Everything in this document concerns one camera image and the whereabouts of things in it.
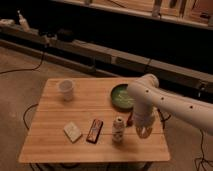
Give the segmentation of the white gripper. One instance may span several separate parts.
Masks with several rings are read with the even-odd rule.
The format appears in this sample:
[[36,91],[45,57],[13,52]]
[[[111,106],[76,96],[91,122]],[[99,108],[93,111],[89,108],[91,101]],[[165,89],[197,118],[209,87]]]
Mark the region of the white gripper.
[[135,125],[136,133],[141,139],[145,139],[150,136],[154,121],[154,115],[133,115],[133,123]]

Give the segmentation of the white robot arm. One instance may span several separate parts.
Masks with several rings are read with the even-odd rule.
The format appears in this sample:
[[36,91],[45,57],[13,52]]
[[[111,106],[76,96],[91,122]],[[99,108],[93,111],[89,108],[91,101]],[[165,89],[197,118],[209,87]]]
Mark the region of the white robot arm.
[[152,125],[156,107],[213,136],[213,104],[161,90],[153,74],[130,82],[127,93],[133,99],[133,123],[138,135]]

